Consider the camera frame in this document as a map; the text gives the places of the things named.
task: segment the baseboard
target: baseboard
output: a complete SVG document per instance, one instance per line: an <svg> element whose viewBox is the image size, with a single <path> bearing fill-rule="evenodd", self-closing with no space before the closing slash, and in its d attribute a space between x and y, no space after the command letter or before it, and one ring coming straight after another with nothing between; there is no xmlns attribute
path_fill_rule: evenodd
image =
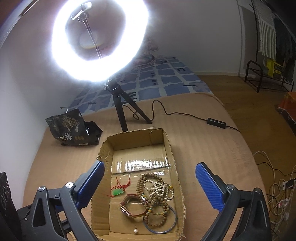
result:
<svg viewBox="0 0 296 241"><path fill-rule="evenodd" d="M227 76L239 76L239 77L245 77L246 73L232 73L232 72L194 72L197 76L201 75L227 75ZM255 78L256 75L254 74L248 74L248 77Z"/></svg>

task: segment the brown leather watch strap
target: brown leather watch strap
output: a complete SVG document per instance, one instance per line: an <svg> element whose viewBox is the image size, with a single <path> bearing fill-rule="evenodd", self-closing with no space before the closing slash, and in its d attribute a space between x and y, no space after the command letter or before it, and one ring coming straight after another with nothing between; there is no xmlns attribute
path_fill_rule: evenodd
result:
<svg viewBox="0 0 296 241"><path fill-rule="evenodd" d="M130 201L130 200L137 200L140 203L145 202L146 200L144 197L138 197L138 195L136 194L127 194L127 196L124 198L124 200L120 203L121 207L120 210L128 217L130 218L138 218L138 217L142 217L146 214L146 210L143 213L140 214L131 214L131 212L126 208L126 204Z"/></svg>

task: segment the striped towel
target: striped towel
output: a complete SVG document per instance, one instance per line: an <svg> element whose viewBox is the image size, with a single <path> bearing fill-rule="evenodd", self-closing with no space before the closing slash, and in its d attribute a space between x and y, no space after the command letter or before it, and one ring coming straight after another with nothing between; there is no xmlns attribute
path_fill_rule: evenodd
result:
<svg viewBox="0 0 296 241"><path fill-rule="evenodd" d="M252 0L258 20L260 34L259 52L275 60L276 58L276 30L272 11L261 1Z"/></svg>

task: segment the ring light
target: ring light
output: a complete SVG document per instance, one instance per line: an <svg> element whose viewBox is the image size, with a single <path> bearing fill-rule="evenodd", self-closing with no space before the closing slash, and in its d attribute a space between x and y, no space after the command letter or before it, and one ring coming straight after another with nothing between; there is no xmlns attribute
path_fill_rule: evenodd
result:
<svg viewBox="0 0 296 241"><path fill-rule="evenodd" d="M126 66L138 52L148 22L147 8L142 0L114 1L125 13L125 29L114 52L96 60L79 57L70 46L65 30L70 15L85 0L69 0L59 11L52 34L52 55L72 77L92 82L104 81Z"/></svg>

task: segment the wooden floor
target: wooden floor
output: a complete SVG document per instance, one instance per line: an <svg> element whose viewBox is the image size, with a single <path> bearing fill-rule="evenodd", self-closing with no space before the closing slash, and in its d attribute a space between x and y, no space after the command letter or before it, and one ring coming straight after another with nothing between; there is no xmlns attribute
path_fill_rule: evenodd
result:
<svg viewBox="0 0 296 241"><path fill-rule="evenodd" d="M253 87L236 76L199 77L224 103L252 153L265 151L274 168L280 169L284 174L291 173L296 165L296 137L284 118L275 110L275 105L280 103L285 93L264 90L256 93ZM260 154L256 154L254 158L257 164L267 161ZM268 193L274 182L273 172L265 164L259 165L258 168ZM290 176L285 177L276 171L276 182L281 178L289 180ZM296 218L296 197L291 204L288 226ZM284 232L286 224L284 222L281 225L281 233Z"/></svg>

